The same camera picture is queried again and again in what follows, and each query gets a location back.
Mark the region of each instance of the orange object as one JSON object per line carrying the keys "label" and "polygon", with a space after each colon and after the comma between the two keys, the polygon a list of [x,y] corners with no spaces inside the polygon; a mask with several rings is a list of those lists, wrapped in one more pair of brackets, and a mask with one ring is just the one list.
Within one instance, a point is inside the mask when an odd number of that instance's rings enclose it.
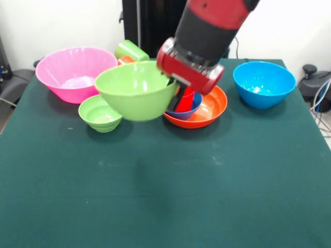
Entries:
{"label": "orange object", "polygon": [[122,56],[121,58],[118,59],[118,65],[126,65],[129,63],[136,62],[133,58],[131,58],[129,55]]}
{"label": "orange object", "polygon": [[202,96],[202,103],[194,115],[188,120],[179,120],[164,113],[164,117],[172,124],[186,129],[202,128],[215,121],[225,111],[228,99],[220,87],[215,86],[207,95]]}

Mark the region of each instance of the dark blue bowl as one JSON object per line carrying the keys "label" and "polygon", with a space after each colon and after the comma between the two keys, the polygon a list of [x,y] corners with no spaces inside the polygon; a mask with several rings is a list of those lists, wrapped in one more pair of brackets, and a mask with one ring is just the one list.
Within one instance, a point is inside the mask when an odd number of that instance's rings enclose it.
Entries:
{"label": "dark blue bowl", "polygon": [[202,103],[202,95],[200,93],[194,93],[194,99],[192,104],[192,109],[187,112],[172,112],[172,111],[166,111],[166,113],[176,119],[179,120],[188,120],[193,116],[195,111],[200,107]]}
{"label": "dark blue bowl", "polygon": [[233,72],[243,101],[257,109],[268,109],[283,101],[295,88],[296,80],[284,67],[268,62],[248,62]]}

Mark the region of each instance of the light green bowl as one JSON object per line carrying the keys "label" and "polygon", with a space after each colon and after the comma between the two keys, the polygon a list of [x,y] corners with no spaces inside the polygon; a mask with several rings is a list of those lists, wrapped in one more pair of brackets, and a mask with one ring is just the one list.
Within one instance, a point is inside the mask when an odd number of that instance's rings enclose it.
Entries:
{"label": "light green bowl", "polygon": [[122,116],[100,95],[83,101],[78,108],[78,114],[91,128],[100,133],[113,131],[122,119]]}
{"label": "light green bowl", "polygon": [[142,61],[103,72],[95,87],[123,118],[146,121],[161,116],[175,95],[178,85],[168,81],[156,61]]}

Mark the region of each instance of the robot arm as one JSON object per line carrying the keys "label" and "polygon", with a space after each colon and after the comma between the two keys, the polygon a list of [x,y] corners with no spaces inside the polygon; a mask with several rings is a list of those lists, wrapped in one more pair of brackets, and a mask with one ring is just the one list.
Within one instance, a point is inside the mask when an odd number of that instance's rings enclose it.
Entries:
{"label": "robot arm", "polygon": [[188,0],[175,38],[169,38],[157,55],[158,68],[181,85],[177,101],[190,86],[210,93],[223,75],[220,58],[259,0]]}

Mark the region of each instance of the small green bowl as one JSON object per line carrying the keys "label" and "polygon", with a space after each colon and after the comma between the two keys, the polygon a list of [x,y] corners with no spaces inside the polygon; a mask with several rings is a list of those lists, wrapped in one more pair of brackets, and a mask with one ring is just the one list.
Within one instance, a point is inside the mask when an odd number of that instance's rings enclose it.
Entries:
{"label": "small green bowl", "polygon": [[147,121],[161,116],[175,95],[178,85],[167,85],[168,81],[156,61],[142,61],[103,72],[95,87],[123,118]]}
{"label": "small green bowl", "polygon": [[83,101],[78,108],[78,114],[91,128],[100,133],[113,131],[122,120],[122,116],[100,95]]}

